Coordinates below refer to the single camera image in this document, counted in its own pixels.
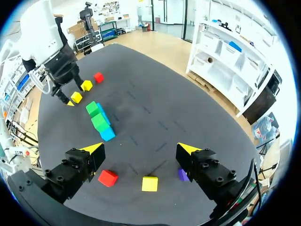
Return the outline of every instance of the yellow cube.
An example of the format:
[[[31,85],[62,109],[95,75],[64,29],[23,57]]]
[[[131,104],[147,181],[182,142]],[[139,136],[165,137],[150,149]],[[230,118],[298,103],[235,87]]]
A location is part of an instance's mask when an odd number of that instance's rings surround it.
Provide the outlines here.
[[[80,86],[83,91],[90,91],[90,89],[92,89],[93,85],[92,82],[90,80],[85,80],[81,86]]]
[[[78,92],[74,92],[73,94],[72,94],[72,96],[71,96],[71,99],[75,102],[75,103],[79,103],[81,100],[82,100],[82,96],[81,96],[81,94],[80,93],[78,93]]]
[[[156,192],[158,189],[158,177],[143,177],[142,191],[143,192]]]

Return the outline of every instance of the purple cube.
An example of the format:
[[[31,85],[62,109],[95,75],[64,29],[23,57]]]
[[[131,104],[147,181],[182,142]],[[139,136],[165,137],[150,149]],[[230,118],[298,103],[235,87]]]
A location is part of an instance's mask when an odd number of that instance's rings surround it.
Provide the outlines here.
[[[189,178],[187,177],[185,171],[183,169],[178,169],[179,178],[182,181],[189,181]]]

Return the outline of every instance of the glass door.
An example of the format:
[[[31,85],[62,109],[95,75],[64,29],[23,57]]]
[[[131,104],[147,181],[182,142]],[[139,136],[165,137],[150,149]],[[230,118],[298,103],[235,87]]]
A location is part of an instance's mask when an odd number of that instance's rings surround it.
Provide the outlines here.
[[[139,1],[137,5],[138,12],[138,26],[150,23],[150,29],[154,29],[154,17],[153,17],[153,0]]]
[[[182,38],[185,0],[153,0],[154,30]]]
[[[196,18],[196,11],[197,11],[197,0],[184,0],[185,6],[184,6],[184,19],[183,19],[183,39],[189,42],[192,42],[193,39],[193,33],[194,28],[197,24],[195,24],[195,18]],[[199,0],[200,3],[200,13],[201,18],[204,20],[208,19],[208,13],[209,13],[209,1],[210,0]]]

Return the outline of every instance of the red cube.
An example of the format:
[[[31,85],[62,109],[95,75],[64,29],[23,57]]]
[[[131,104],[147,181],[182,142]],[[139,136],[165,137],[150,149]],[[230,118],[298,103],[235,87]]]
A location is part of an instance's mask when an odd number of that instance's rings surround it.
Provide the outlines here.
[[[117,179],[118,176],[115,173],[109,170],[103,170],[98,181],[107,187],[112,187],[116,183]]]
[[[103,74],[101,74],[100,72],[97,72],[95,75],[94,75],[94,79],[97,83],[101,83],[104,78],[103,78]]]

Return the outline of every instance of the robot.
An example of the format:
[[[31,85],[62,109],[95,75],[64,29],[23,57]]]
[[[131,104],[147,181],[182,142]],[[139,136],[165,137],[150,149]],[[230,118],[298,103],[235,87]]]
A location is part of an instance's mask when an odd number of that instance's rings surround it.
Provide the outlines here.
[[[80,12],[80,18],[85,21],[85,28],[90,32],[91,45],[94,46],[97,41],[91,24],[93,12],[89,6],[91,3],[86,2],[86,8]],[[29,72],[30,77],[38,87],[42,87],[39,82],[48,76],[54,84],[51,96],[57,96],[64,104],[68,104],[70,99],[62,92],[62,86],[74,80],[82,91],[81,84],[84,81],[79,76],[75,56],[63,47],[50,1],[40,0],[29,7],[20,19],[20,26],[20,55],[24,60],[34,59],[36,62],[36,68]]]

